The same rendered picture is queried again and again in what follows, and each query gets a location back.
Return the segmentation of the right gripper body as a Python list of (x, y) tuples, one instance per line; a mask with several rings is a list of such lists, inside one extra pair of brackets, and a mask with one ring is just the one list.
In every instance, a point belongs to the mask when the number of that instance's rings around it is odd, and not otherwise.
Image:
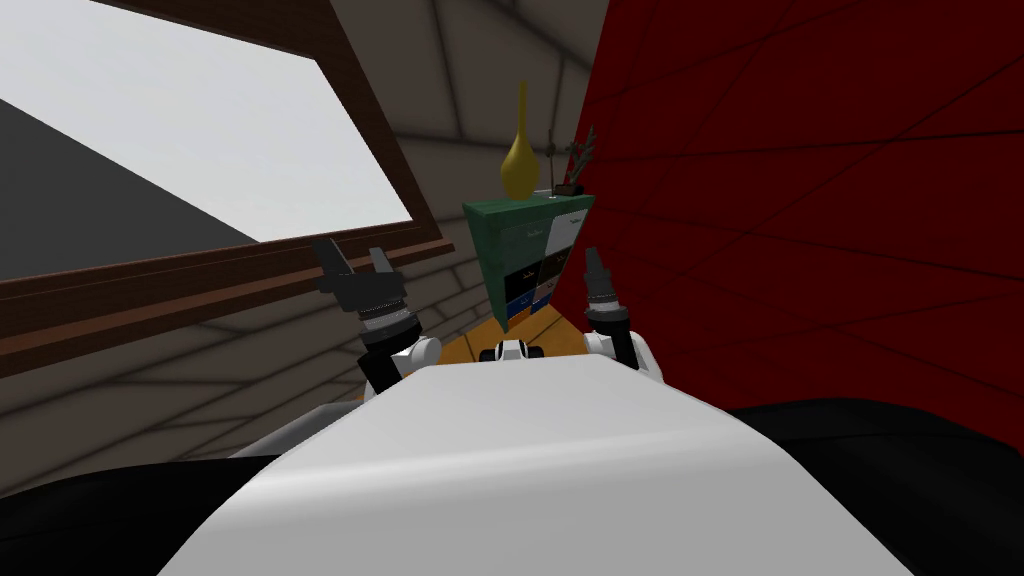
[(609, 271), (588, 272), (583, 278), (590, 310), (613, 311), (621, 307)]

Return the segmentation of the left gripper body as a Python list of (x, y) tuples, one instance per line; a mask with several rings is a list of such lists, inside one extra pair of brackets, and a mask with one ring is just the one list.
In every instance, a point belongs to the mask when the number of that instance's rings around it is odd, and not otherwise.
[(381, 308), (406, 297), (403, 279), (396, 271), (326, 274), (315, 284), (322, 293), (333, 295), (345, 312)]

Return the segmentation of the green chest of drawers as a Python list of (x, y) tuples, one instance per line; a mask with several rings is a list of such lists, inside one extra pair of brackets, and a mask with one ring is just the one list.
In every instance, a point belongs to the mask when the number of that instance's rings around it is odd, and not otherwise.
[(499, 169), (504, 196), (463, 205), (492, 315), (505, 332), (550, 303), (595, 202), (587, 194), (536, 190), (540, 163), (526, 133), (527, 94), (521, 82), (515, 137)]

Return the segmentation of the brown framed window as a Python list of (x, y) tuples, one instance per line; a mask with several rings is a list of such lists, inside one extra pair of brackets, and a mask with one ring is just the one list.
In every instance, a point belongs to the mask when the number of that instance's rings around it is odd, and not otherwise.
[(140, 179), (4, 172), (0, 378), (453, 249), (331, 0), (0, 0), (0, 102)]

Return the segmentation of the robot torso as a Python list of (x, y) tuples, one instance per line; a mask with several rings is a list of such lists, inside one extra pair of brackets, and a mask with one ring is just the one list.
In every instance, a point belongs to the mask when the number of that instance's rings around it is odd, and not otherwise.
[(762, 433), (600, 355), (423, 367), (245, 454), (158, 576), (911, 576)]

